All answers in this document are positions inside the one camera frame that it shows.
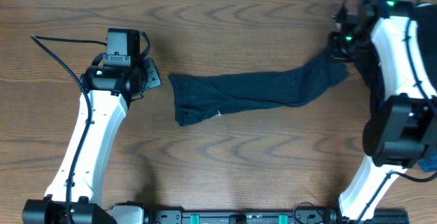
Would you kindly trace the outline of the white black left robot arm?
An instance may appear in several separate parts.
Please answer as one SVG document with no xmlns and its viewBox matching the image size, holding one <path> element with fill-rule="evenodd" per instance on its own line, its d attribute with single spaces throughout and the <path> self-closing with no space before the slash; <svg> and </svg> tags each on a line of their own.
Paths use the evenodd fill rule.
<svg viewBox="0 0 437 224">
<path fill-rule="evenodd" d="M 92 64 L 81 76 L 84 92 L 62 164 L 43 199 L 27 200 L 24 223 L 145 223 L 146 210 L 128 201 L 102 208 L 103 184 L 120 124 L 130 103 L 161 84 L 149 57 L 136 66 Z"/>
</svg>

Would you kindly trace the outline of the black nike t-shirt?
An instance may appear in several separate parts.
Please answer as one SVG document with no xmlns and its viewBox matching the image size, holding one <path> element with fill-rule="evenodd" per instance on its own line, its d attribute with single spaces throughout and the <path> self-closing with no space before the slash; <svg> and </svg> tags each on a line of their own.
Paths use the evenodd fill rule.
<svg viewBox="0 0 437 224">
<path fill-rule="evenodd" d="M 302 107 L 349 75 L 345 64 L 328 60 L 321 51 L 305 65 L 285 72 L 252 72 L 221 76 L 170 74 L 175 121 L 190 126 L 214 116 Z"/>
</svg>

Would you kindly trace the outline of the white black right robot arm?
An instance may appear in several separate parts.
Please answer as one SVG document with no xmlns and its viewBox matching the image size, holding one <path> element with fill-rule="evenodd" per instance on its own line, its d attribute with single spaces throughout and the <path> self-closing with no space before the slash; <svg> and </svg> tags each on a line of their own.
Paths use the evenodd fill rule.
<svg viewBox="0 0 437 224">
<path fill-rule="evenodd" d="M 363 0 L 342 9 L 330 35 L 333 59 L 352 61 L 372 94 L 364 158 L 325 223 L 407 223 L 403 210 L 379 210 L 398 178 L 436 152 L 436 6 Z"/>
</svg>

